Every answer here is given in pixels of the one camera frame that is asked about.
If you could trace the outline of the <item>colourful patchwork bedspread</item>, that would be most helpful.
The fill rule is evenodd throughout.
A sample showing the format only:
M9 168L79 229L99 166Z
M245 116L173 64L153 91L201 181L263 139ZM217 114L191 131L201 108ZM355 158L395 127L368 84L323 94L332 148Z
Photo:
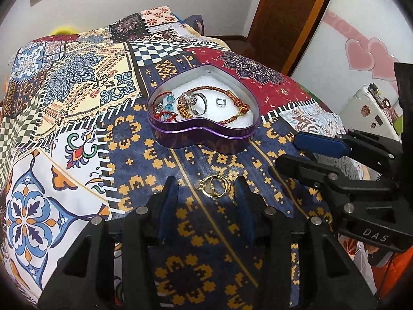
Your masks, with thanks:
M260 127L240 153L167 148L151 131L152 92L208 64L241 81L260 106ZM285 215L329 220L317 191L267 170L293 152L296 131L334 136L344 126L298 83L201 36L167 6L29 42L15 56L1 112L1 264L37 306L88 221L125 217L173 176L179 244L150 251L157 290L177 309L251 309L260 253L242 244L233 194L212 200L195 182L243 176Z

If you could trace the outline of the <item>silver bangle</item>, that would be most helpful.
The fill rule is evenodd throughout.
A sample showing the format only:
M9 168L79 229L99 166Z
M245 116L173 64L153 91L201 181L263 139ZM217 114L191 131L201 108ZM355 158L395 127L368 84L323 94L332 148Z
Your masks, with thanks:
M204 115L208 109L208 101L200 92L185 92L181 95L184 107L196 116Z

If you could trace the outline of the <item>yellow plastic hoop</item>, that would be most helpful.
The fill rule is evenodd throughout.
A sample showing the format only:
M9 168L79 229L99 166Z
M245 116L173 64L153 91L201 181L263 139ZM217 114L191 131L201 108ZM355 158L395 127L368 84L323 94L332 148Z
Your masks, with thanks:
M78 34L79 31L73 27L69 26L59 26L56 27L52 32L50 33L51 36L68 36L68 35L74 35Z

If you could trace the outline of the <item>purple heart-shaped tin box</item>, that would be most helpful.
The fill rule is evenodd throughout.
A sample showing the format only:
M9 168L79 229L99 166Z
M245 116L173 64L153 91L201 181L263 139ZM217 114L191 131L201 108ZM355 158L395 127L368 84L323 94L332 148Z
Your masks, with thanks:
M201 145L218 153L240 153L260 124L253 93L210 64L171 77L152 92L147 105L153 136L172 149Z

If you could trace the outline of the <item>brown wooden door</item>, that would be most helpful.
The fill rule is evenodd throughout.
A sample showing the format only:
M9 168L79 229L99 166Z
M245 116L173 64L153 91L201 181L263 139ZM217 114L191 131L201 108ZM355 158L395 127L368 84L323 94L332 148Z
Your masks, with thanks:
M260 0L247 57L288 75L303 54L328 0Z

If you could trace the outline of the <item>white wardrobe with pink hearts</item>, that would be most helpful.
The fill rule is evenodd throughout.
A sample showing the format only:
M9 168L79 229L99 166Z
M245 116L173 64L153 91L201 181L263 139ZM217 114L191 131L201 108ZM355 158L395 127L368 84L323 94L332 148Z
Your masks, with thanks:
M412 62L412 29L392 0L330 0L292 78L340 115L346 128L398 138L368 92L375 84L402 112L395 62Z

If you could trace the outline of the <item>dark blue backpack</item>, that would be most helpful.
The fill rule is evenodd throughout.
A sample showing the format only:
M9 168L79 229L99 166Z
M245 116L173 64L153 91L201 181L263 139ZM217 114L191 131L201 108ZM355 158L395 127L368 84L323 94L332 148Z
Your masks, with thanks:
M191 15L184 20L184 23L193 28L201 36L204 35L204 22L201 15Z

